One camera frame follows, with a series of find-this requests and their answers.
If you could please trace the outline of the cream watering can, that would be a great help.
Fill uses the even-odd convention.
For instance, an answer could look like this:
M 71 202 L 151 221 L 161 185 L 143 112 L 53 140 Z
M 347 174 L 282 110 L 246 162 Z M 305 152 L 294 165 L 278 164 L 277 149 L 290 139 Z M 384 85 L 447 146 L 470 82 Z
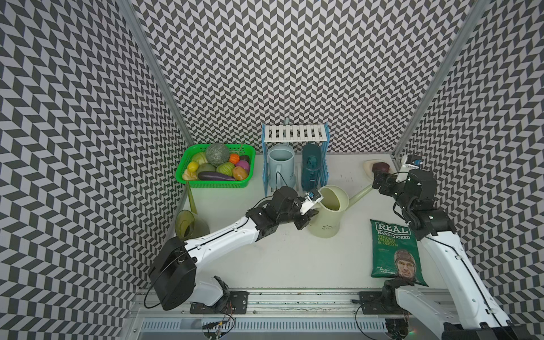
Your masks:
M 338 186 L 322 187 L 320 189 L 322 200 L 315 207 L 317 215 L 311 218 L 307 226 L 310 233 L 320 238 L 335 236 L 339 231 L 344 213 L 355 206 L 372 189 L 372 185 L 368 185 L 353 197 L 349 197 L 347 192 Z

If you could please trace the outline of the blue white slatted shelf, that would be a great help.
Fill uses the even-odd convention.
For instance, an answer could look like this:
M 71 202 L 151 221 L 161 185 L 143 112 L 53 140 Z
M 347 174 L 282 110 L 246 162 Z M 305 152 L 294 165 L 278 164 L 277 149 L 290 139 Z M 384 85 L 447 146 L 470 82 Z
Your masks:
M 316 143 L 320 148 L 322 156 L 321 172 L 318 176 L 318 186 L 327 185 L 329 172 L 327 168 L 327 150 L 330 143 L 330 128 L 325 124 L 320 125 L 283 125 L 283 126 L 262 126 L 262 149 L 263 149 L 263 189 L 267 196 L 272 191 L 269 173 L 271 162 L 269 155 L 271 151 L 268 144 L 288 144 L 288 143 Z

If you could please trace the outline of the light blue watering can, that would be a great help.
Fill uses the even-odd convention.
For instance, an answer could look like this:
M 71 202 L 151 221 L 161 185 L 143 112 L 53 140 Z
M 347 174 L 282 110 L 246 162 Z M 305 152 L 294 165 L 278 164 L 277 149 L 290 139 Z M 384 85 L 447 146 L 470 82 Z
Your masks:
M 282 186 L 295 188 L 295 151 L 286 143 L 273 146 L 268 152 L 268 182 L 272 191 Z

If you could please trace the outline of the dark teal watering can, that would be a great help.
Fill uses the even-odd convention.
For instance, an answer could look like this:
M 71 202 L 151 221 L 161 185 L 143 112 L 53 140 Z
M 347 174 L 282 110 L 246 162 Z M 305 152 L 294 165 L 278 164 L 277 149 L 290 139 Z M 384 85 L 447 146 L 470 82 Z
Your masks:
M 323 155 L 321 147 L 308 143 L 303 147 L 301 186 L 303 191 L 311 191 L 323 186 Z

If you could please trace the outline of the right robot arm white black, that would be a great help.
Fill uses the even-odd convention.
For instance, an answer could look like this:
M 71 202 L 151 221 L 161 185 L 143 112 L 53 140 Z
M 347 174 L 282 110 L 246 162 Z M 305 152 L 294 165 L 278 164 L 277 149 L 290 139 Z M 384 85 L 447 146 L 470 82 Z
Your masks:
M 391 174 L 380 164 L 374 165 L 373 174 L 373 188 L 394 199 L 398 215 L 438 268 L 458 323 L 453 324 L 446 310 L 405 280 L 391 283 L 392 301 L 440 339 L 533 339 L 526 326 L 515 325 L 498 306 L 468 259 L 452 219 L 436 207 L 433 174 L 422 169 Z

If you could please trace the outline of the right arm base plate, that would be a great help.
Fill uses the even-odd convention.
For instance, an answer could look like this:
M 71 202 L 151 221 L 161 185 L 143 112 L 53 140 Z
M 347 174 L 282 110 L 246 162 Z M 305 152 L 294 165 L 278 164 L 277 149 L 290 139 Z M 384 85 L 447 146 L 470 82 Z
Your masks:
M 392 293 L 386 293 L 384 296 L 381 291 L 359 291 L 358 299 L 365 315 L 411 315 L 398 305 Z

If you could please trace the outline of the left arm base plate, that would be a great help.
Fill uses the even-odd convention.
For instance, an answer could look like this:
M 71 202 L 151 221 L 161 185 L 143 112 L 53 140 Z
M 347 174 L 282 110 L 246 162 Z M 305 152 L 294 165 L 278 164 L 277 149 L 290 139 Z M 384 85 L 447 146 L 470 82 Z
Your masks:
M 246 314 L 248 297 L 249 293 L 247 291 L 230 291 L 229 293 L 226 293 L 223 297 L 221 297 L 218 302 L 211 306 L 207 306 L 202 303 L 191 303 L 190 314 Z

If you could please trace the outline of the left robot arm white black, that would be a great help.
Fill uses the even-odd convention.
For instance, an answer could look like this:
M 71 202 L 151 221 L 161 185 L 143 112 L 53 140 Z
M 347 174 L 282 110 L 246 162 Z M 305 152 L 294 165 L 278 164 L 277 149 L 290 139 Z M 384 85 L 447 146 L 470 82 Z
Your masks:
M 298 230 L 308 226 L 318 214 L 322 194 L 313 189 L 304 196 L 289 186 L 274 191 L 249 209 L 231 225 L 204 237 L 166 241 L 155 257 L 148 276 L 158 304 L 169 311 L 185 302 L 200 303 L 225 311 L 231 301 L 228 285 L 218 276 L 203 279 L 200 273 L 208 264 L 246 245 L 275 233 L 279 225 L 292 223 Z

